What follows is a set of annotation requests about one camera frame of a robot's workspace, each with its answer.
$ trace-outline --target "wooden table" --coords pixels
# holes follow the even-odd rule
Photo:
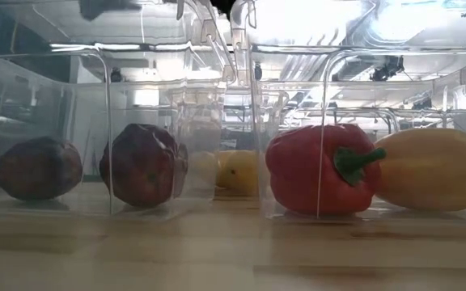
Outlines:
[[[6,216],[0,290],[466,290],[466,226],[281,223],[220,197],[163,223]]]

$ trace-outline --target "green stem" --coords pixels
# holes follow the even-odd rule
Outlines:
[[[356,155],[349,154],[339,157],[337,161],[337,170],[344,172],[353,172],[362,169],[368,164],[376,162],[380,159],[386,158],[386,150],[377,148],[369,154]]]

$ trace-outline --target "plastic container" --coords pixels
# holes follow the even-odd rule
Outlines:
[[[117,169],[100,161],[121,157],[111,157],[112,144],[127,124],[155,124],[188,155],[218,149],[223,92],[235,72],[214,19],[207,1],[1,2],[0,213],[165,218],[182,209],[175,200],[210,200],[213,188],[193,180],[189,162],[179,199],[169,193],[166,203],[128,208],[113,179],[104,183],[102,169]],[[24,165],[33,159],[38,166]],[[44,175],[48,162],[58,171]],[[31,198],[23,181],[50,191]]]
[[[276,136],[310,124],[356,124],[367,142],[411,128],[466,132],[466,1],[239,1],[231,13],[231,33],[238,84],[252,88],[259,192],[266,217],[466,222],[466,210],[419,211],[375,196],[369,202],[357,202],[359,206],[350,211],[342,203],[339,207],[344,210],[327,210],[336,204],[328,199],[336,193],[342,196],[335,187],[325,186],[332,179],[350,193],[361,192],[348,186],[351,178],[342,178],[334,165],[320,167],[324,161],[333,163],[330,149],[337,139],[319,128],[303,133],[301,142],[286,139],[286,151],[281,150],[285,147],[275,151],[275,145],[269,145]],[[421,152],[436,142],[426,140],[410,147]],[[443,155],[448,151],[444,146],[450,148],[451,142],[455,143],[439,142],[439,150],[433,153]],[[306,159],[303,152],[308,150]],[[285,158],[273,158],[274,152]],[[428,155],[431,162],[438,157],[435,154]],[[440,189],[445,183],[454,189],[466,187],[465,182],[455,182],[459,178],[448,175],[455,165],[442,168],[444,175],[433,171],[426,175],[433,176],[427,182],[418,177],[402,180],[418,186],[427,196],[438,190],[428,191],[422,183],[434,185],[431,189]],[[398,176],[388,175],[386,183]],[[447,197],[450,195],[459,194],[447,191]],[[347,200],[346,204],[356,201]],[[344,211],[355,214],[329,215]]]

